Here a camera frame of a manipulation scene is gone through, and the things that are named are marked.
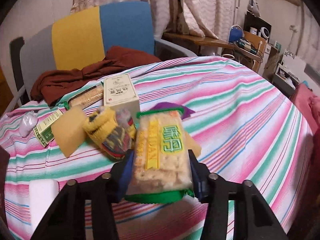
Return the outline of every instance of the brown cloth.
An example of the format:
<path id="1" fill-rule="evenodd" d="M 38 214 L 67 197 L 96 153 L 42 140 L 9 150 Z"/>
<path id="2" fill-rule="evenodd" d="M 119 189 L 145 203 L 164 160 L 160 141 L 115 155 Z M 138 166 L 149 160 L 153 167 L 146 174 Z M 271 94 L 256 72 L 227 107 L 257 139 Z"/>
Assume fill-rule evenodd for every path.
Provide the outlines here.
<path id="1" fill-rule="evenodd" d="M 0 217 L 7 225 L 4 208 L 4 181 L 10 155 L 0 146 Z"/>
<path id="2" fill-rule="evenodd" d="M 31 89 L 31 99 L 40 101 L 44 98 L 47 104 L 52 106 L 64 95 L 83 87 L 91 80 L 155 62 L 161 62 L 161 60 L 140 50 L 112 46 L 102 61 L 84 67 L 82 70 L 44 72 Z"/>

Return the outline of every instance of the chair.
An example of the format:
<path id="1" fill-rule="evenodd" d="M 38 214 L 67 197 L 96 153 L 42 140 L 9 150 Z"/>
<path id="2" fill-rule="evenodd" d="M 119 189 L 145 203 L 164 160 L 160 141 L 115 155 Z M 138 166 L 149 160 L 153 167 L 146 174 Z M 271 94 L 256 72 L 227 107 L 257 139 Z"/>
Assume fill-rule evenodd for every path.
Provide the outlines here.
<path id="1" fill-rule="evenodd" d="M 113 45 L 138 49 L 161 60 L 196 57 L 179 45 L 154 38 L 150 5 L 142 1 L 110 3 L 72 14 L 35 34 L 20 50 L 23 86 L 6 112 L 36 79 L 49 70 L 82 69 L 101 61 Z"/>

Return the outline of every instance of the blue chair back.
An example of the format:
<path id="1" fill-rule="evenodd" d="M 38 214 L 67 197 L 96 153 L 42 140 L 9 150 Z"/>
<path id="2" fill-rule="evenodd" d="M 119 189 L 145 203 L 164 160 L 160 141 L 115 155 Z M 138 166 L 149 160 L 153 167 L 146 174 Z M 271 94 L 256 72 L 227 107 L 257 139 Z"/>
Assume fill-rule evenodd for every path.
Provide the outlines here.
<path id="1" fill-rule="evenodd" d="M 118 45 L 155 53 L 150 5 L 128 1 L 100 6 L 100 25 L 104 51 Z"/>

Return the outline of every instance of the striped bed sheet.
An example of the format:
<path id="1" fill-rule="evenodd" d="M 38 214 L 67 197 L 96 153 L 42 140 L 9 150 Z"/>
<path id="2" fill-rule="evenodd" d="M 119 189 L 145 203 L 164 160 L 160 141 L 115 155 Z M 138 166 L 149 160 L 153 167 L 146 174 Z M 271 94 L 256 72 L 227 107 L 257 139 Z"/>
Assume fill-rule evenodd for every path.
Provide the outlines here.
<path id="1" fill-rule="evenodd" d="M 287 232 L 297 211 L 312 151 L 312 132 L 297 108 L 273 85 L 245 66 L 221 57 L 173 59 L 136 67 L 129 73 L 141 110 L 163 101 L 196 113 L 183 121 L 202 146 L 198 160 L 211 172 L 233 182 L 252 180 Z M 34 110 L 39 121 L 63 101 L 98 81 L 65 95 L 54 108 L 31 101 L 0 119 L 0 144 L 10 154 L 5 181 L 8 226 L 16 239 L 30 239 L 28 184 L 55 179 L 60 189 L 68 179 L 95 179 L 113 163 L 90 143 L 68 159 L 55 141 L 43 148 L 33 132 L 19 135 L 23 114 Z M 85 109 L 92 113 L 102 101 Z M 199 239 L 207 205 L 189 196 L 173 204 L 113 204 L 121 240 Z M 227 240 L 233 238 L 234 204 L 229 202 Z M 87 239 L 92 239 L 91 206 L 85 207 Z"/>

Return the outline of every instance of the wall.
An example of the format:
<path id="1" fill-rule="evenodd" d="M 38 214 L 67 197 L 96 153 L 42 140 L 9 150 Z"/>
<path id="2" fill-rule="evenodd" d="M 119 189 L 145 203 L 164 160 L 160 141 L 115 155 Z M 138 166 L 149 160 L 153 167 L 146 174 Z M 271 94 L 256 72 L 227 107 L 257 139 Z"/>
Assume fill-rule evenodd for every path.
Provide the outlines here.
<path id="1" fill-rule="evenodd" d="M 17 93 L 9 43 L 22 36 L 25 40 L 70 14 L 73 0 L 18 0 L 0 25 L 0 66 L 8 85 Z"/>
<path id="2" fill-rule="evenodd" d="M 291 57 L 286 57 L 284 65 L 299 78 L 300 82 L 307 81 L 313 93 L 320 97 L 320 87 L 304 72 L 306 63 L 301 58 L 295 57 L 295 59 L 292 59 Z"/>
<path id="3" fill-rule="evenodd" d="M 240 26 L 244 24 L 248 2 L 249 0 L 240 0 L 237 18 L 237 24 Z M 291 45 L 291 51 L 295 53 L 300 35 L 301 7 L 285 0 L 257 0 L 257 2 L 261 18 L 272 26 L 270 38 L 282 45 L 282 53 L 288 47 L 292 37 L 292 31 L 289 29 L 290 25 L 299 26 L 299 31 L 295 34 L 293 44 Z"/>

